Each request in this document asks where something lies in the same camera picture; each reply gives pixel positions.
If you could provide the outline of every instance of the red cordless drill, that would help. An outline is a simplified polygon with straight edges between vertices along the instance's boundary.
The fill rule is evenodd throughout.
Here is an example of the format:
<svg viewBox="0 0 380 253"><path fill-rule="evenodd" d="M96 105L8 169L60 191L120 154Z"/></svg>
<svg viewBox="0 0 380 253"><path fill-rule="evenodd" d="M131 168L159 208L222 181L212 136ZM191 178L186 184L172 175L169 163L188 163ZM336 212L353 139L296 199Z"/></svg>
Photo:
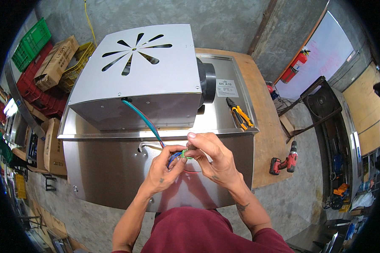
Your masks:
<svg viewBox="0 0 380 253"><path fill-rule="evenodd" d="M289 156L282 162L279 158L273 157L270 163L269 173L278 175L280 170L287 168L287 172L294 172L295 165L297 164L297 142L294 140L291 143Z"/></svg>

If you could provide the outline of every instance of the stainless steel exhaust fan box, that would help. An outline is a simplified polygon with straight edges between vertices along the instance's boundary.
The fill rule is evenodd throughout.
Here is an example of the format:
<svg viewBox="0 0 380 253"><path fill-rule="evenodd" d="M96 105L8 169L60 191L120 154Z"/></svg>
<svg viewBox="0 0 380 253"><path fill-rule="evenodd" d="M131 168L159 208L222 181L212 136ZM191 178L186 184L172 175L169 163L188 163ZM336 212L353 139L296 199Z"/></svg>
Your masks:
<svg viewBox="0 0 380 253"><path fill-rule="evenodd" d="M99 130L144 129L129 97L160 128L192 127L201 99L190 25L107 35L77 79L69 107Z"/></svg>

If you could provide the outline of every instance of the green plastic crate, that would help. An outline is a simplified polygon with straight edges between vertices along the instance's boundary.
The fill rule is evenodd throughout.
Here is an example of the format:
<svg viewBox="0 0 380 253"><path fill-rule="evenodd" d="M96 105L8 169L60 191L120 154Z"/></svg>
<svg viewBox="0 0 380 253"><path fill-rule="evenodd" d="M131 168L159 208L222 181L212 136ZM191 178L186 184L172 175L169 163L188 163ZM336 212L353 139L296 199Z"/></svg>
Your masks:
<svg viewBox="0 0 380 253"><path fill-rule="evenodd" d="M11 57L15 66L23 72L48 43L51 33L46 26L44 18L41 18L21 39L20 44Z"/></svg>

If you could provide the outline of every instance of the fan grille cutout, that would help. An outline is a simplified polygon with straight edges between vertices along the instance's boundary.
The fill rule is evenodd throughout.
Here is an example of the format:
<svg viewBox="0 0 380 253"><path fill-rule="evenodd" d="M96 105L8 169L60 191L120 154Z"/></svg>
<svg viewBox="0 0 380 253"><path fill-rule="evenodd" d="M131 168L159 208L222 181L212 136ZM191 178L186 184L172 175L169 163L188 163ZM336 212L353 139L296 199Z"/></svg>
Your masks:
<svg viewBox="0 0 380 253"><path fill-rule="evenodd" d="M117 61L121 60L121 58L123 58L124 56L126 56L128 53L126 53L125 55L115 59L114 61L110 62L109 64L107 64L104 68L102 68L101 71L106 71L107 69L109 69L112 65L114 65Z"/></svg>
<svg viewBox="0 0 380 253"><path fill-rule="evenodd" d="M141 52L138 52L138 53L140 53L145 59L147 59L153 65L159 63L159 60L157 58L154 58L154 57L152 57L150 55L147 55L147 54L144 54L144 53L141 53Z"/></svg>
<svg viewBox="0 0 380 253"><path fill-rule="evenodd" d="M118 44L121 44L121 45L124 45L124 46L127 46L127 47L130 47L125 41L123 40L119 40L117 41Z"/></svg>
<svg viewBox="0 0 380 253"><path fill-rule="evenodd" d="M130 70L131 70L131 62L132 62L132 55L130 57L130 59L128 60L127 64L125 65L125 68L124 70L122 71L121 75L122 76L127 76L129 73L130 73Z"/></svg>
<svg viewBox="0 0 380 253"><path fill-rule="evenodd" d="M138 36L137 36L137 43L135 44L135 47L131 47L124 40L117 41L118 44L126 46L126 47L129 47L130 50L114 51L114 52L109 52L109 53L103 54L102 57L104 58L104 57L107 57L107 56L110 56L110 55L114 55L114 54L117 54L117 53L124 52L124 54L121 57L119 57L119 58L113 60L112 62L110 62L109 64L107 64L105 67L103 67L101 69L101 71L103 71L103 72L106 71L112 65L114 65L117 61L119 61L120 59L122 59L124 56L129 55L130 58L127 61L127 64L125 65L125 67L124 67L124 69L122 70L122 73L121 73L121 75L123 77L127 76L131 72L132 55L135 52L138 52L140 55L142 55L142 57L145 58L147 61L149 61L149 63L151 63L152 65L158 64L160 62L159 59L157 59L157 58L155 58L153 56L150 56L148 54L142 53L139 50L145 49L145 48L170 48L170 47L172 47L172 44L161 44L161 45L156 45L156 46L151 46L151 47L142 47L143 45L146 45L147 43L152 42L154 40L157 40L159 38L162 38L164 36L163 34L159 34L159 35L151 38L147 42L143 43L142 45L138 46L139 41L143 38L144 35L145 35L144 33L139 33L138 34Z"/></svg>

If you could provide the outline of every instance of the concrete wall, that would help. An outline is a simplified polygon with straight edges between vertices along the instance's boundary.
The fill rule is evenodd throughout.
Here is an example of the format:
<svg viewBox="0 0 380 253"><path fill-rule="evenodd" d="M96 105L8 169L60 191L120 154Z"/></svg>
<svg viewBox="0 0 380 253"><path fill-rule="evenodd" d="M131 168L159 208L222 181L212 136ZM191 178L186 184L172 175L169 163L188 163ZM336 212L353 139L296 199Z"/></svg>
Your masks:
<svg viewBox="0 0 380 253"><path fill-rule="evenodd" d="M246 53L269 0L132 1L87 0L97 44L107 34L141 26L189 23L195 47ZM35 8L54 42L71 34L80 44L93 41L83 0L42 0Z"/></svg>
<svg viewBox="0 0 380 253"><path fill-rule="evenodd" d="M331 87L343 92L369 66L372 55L360 18L350 5L344 1L331 0L328 10L338 21L356 51L353 58L345 62L328 80Z"/></svg>
<svg viewBox="0 0 380 253"><path fill-rule="evenodd" d="M326 4L327 0L277 1L252 54L266 81L275 81L295 57Z"/></svg>
<svg viewBox="0 0 380 253"><path fill-rule="evenodd" d="M98 44L105 35L121 30L190 23L195 47L246 53L268 3L269 0L88 0L87 13ZM265 80L279 77L309 36L326 4L327 0L277 1L252 54ZM329 79L330 85L342 92L372 58L360 21L349 5L342 0L330 0L328 10L338 20L354 50L359 51ZM80 44L93 41L83 0L41 0L35 11L38 18L45 18L53 42L71 34Z"/></svg>

